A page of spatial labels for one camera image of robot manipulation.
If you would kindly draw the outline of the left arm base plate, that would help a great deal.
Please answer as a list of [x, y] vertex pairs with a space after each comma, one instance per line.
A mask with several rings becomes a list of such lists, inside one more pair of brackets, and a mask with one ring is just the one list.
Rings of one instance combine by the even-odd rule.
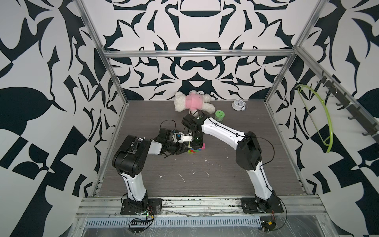
[[162, 210], [162, 203], [161, 198], [144, 198], [142, 201], [126, 198], [122, 201], [120, 215], [156, 214]]

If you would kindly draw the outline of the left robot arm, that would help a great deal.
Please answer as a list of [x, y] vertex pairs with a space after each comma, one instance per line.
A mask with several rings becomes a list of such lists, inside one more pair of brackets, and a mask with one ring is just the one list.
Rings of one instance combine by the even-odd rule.
[[128, 207], [128, 213], [142, 212], [148, 209], [148, 191], [142, 179], [142, 170], [148, 155], [179, 155], [189, 150], [191, 138], [175, 136], [173, 140], [156, 140], [128, 135], [113, 158], [116, 169], [127, 188], [127, 198], [122, 205]]

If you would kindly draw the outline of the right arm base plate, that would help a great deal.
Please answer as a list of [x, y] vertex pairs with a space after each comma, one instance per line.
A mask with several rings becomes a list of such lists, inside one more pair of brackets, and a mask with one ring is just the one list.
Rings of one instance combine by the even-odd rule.
[[274, 194], [272, 194], [268, 200], [261, 198], [248, 197], [241, 198], [241, 208], [244, 213], [254, 214], [254, 213], [283, 213], [283, 204], [281, 204], [281, 199]]

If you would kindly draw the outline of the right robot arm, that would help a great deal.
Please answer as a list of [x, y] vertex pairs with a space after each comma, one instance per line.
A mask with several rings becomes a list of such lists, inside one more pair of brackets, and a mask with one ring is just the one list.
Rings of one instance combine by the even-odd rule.
[[280, 204], [280, 199], [267, 180], [263, 168], [262, 150], [258, 137], [253, 132], [245, 133], [232, 129], [203, 112], [186, 115], [182, 124], [191, 131], [192, 141], [190, 145], [193, 148], [203, 142], [205, 134], [231, 146], [236, 151], [236, 163], [250, 177], [257, 202], [267, 207]]

